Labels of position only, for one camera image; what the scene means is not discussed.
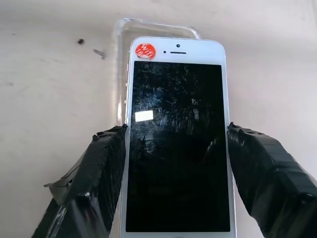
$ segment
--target phone frame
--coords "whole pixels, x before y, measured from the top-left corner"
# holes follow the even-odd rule
[[[135,54],[135,49],[140,44],[152,44],[156,50],[154,59],[139,58]],[[171,54],[170,52],[186,52],[186,54]],[[227,150],[227,175],[228,175],[228,196],[229,196],[229,213],[230,213],[230,232],[126,232],[126,207],[127,207],[127,190],[128,190],[128,172],[129,172],[129,148],[130,148],[130,125],[132,111],[132,91],[133,91],[133,74],[135,61],[157,61],[157,62],[175,62],[175,63],[197,63],[197,64],[216,64],[221,65],[222,70],[222,88],[223,88],[223,105],[225,132],[229,126],[229,107],[226,77],[225,51],[223,46],[216,41],[209,40],[190,40],[179,38],[161,38],[161,37],[139,37],[136,38],[130,49],[130,59],[128,65],[127,80],[127,99],[126,99],[126,117],[125,123],[129,126],[125,135],[126,158],[122,179],[122,198],[121,198],[121,219],[120,219],[120,237],[121,238],[236,238],[235,222],[235,202],[234,202],[234,185],[233,175],[230,166],[228,141],[226,137]]]

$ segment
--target iphone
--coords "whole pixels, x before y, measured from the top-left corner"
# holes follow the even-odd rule
[[[120,237],[235,238],[223,46],[140,37],[128,70]]]

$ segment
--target transparent plastic case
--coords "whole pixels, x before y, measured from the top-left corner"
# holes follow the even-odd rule
[[[128,79],[128,62],[130,46],[134,39],[141,36],[172,37],[200,39],[198,32],[186,26],[166,25],[145,22],[139,19],[123,18],[115,26],[115,77],[117,80],[117,124],[122,125],[125,119],[126,83]]]

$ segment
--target scratched screen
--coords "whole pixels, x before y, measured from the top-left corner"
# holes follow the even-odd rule
[[[126,231],[229,232],[221,66],[134,62],[131,115]]]

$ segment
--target round sticker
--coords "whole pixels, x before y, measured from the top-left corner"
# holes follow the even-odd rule
[[[139,44],[135,49],[135,54],[140,58],[152,60],[155,57],[156,51],[151,44]]]

